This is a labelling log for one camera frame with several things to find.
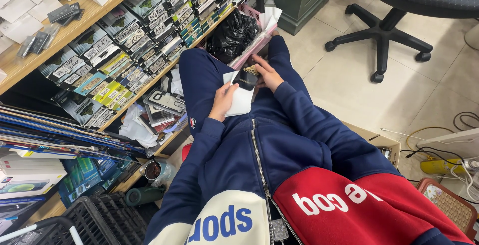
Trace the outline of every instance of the chair base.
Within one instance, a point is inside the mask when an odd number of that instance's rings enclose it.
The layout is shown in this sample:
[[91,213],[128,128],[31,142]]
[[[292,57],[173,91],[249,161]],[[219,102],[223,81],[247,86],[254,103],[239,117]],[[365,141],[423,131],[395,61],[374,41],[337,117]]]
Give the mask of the chair base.
[[426,62],[431,58],[430,52],[433,50],[433,46],[395,28],[396,24],[398,24],[406,13],[407,12],[400,9],[392,8],[386,17],[380,20],[358,4],[351,4],[346,8],[345,14],[355,14],[366,23],[369,28],[337,37],[327,42],[325,49],[327,52],[331,52],[339,44],[367,39],[376,40],[377,64],[376,72],[371,75],[371,82],[381,83],[387,68],[387,52],[389,50],[390,40],[418,50],[419,54],[416,55],[416,61]]

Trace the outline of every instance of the metal zipper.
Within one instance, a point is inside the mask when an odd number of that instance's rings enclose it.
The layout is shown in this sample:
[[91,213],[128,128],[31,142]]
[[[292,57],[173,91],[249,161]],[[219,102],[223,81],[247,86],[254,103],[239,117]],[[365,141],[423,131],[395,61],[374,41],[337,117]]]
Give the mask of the metal zipper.
[[296,232],[293,230],[293,228],[289,224],[289,222],[286,219],[286,217],[284,216],[283,212],[279,209],[279,206],[276,204],[276,202],[274,202],[274,200],[271,197],[271,194],[269,193],[268,184],[266,182],[266,179],[264,178],[263,167],[261,165],[261,158],[260,158],[260,152],[258,150],[258,144],[256,143],[256,137],[255,137],[255,134],[254,134],[254,129],[256,128],[256,124],[255,124],[254,119],[252,119],[252,121],[253,121],[253,130],[251,130],[251,138],[253,140],[253,148],[254,148],[254,153],[256,155],[256,161],[258,162],[258,167],[260,169],[260,176],[261,176],[261,182],[263,183],[264,194],[266,195],[266,213],[268,214],[268,224],[269,224],[269,229],[270,229],[270,244],[274,245],[274,240],[273,240],[273,236],[272,236],[273,231],[272,231],[272,223],[271,223],[271,211],[270,211],[269,203],[268,203],[269,200],[271,200],[272,204],[278,210],[279,214],[281,215],[281,218],[286,223],[286,226],[289,228],[291,233],[293,233],[293,236],[296,238],[296,241],[300,245],[304,245],[304,243],[299,239],[298,235],[296,234]]

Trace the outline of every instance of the black plastic bag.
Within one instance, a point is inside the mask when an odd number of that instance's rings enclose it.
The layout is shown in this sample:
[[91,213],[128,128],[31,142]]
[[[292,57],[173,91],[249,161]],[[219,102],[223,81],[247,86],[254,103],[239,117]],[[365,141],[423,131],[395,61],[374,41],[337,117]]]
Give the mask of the black plastic bag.
[[221,62],[228,64],[243,53],[258,34],[256,19],[234,10],[216,28],[208,39],[207,50]]

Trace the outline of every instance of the chair wheel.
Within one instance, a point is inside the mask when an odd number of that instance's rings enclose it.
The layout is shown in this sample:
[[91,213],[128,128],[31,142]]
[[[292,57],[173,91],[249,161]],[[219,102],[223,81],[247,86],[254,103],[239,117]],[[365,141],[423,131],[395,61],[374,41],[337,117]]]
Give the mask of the chair wheel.
[[348,14],[348,15],[353,14],[353,13],[351,12],[351,5],[349,5],[349,6],[346,7],[346,10],[344,11],[344,14]]
[[384,80],[384,75],[379,75],[378,73],[374,73],[371,75],[371,82],[382,83],[383,80]]
[[325,45],[324,45],[324,48],[326,49],[327,52],[331,52],[333,51],[335,48],[336,48],[336,44],[334,44],[334,42],[332,41],[329,41],[327,42]]
[[416,61],[427,62],[431,58],[431,53],[420,52],[416,55]]

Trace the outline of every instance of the navy blue sweatpants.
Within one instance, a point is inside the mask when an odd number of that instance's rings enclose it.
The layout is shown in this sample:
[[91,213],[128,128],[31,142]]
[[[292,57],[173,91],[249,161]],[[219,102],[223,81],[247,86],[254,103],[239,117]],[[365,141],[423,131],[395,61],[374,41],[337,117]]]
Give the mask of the navy blue sweatpants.
[[[296,90],[302,90],[311,100],[303,80],[291,65],[289,50],[283,37],[274,36],[270,40],[268,61],[284,81],[287,81]],[[181,54],[180,77],[186,111],[190,119],[190,132],[193,137],[201,131],[203,122],[213,107],[215,92],[223,86],[223,74],[232,71],[234,71],[232,68],[203,49],[193,48]],[[225,132],[228,132],[243,120],[258,117],[290,125],[289,119],[279,102],[273,97],[271,90],[261,88],[251,105],[250,113],[225,119]]]

